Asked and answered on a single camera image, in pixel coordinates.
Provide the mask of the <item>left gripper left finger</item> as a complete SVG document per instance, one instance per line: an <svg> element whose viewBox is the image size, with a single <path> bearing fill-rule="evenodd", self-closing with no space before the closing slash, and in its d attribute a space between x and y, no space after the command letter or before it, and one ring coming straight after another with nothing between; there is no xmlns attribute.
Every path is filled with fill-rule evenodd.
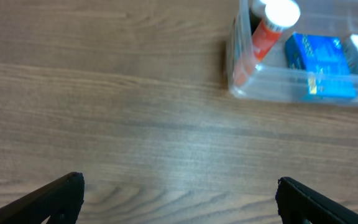
<svg viewBox="0 0 358 224"><path fill-rule="evenodd" d="M84 202L85 179L70 172L0 208L0 223L75 224Z"/></svg>

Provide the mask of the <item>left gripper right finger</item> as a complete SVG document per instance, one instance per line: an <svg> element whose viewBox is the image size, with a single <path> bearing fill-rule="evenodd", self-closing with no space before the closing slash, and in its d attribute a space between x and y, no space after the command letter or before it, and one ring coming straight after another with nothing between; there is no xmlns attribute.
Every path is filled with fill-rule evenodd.
<svg viewBox="0 0 358 224"><path fill-rule="evenodd" d="M358 224L358 214L291 177L278 180L275 194L283 224Z"/></svg>

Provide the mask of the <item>blue box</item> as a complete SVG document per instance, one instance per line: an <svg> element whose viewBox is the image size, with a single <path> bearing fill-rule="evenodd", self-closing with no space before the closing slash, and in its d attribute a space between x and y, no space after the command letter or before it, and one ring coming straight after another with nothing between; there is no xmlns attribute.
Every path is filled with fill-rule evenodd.
<svg viewBox="0 0 358 224"><path fill-rule="evenodd" d="M302 101L352 100L357 96L339 37L294 33L285 42L288 67L298 78Z"/></svg>

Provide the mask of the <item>white medicine box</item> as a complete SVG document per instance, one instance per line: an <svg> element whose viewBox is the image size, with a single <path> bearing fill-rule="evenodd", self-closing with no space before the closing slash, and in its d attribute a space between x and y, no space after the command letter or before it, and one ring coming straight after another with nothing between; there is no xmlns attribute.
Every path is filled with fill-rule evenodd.
<svg viewBox="0 0 358 224"><path fill-rule="evenodd" d="M349 70L358 75L358 34L351 34L342 42L342 48Z"/></svg>

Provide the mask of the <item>orange tube white cap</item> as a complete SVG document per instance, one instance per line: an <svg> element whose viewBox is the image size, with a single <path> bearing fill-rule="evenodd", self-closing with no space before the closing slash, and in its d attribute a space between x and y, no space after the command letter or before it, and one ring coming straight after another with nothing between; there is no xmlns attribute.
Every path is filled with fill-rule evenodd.
<svg viewBox="0 0 358 224"><path fill-rule="evenodd" d="M301 15L298 4L292 0L268 0L265 15L251 34L249 8L239 13L234 43L233 83L244 85L255 67L281 38L293 27Z"/></svg>

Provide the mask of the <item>black tube white cap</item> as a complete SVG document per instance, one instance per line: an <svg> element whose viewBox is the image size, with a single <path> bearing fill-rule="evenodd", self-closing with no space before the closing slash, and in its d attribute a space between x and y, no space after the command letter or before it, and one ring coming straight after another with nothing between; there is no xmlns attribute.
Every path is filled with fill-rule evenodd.
<svg viewBox="0 0 358 224"><path fill-rule="evenodd" d="M249 8L250 29L253 34L265 15L268 0L253 0Z"/></svg>

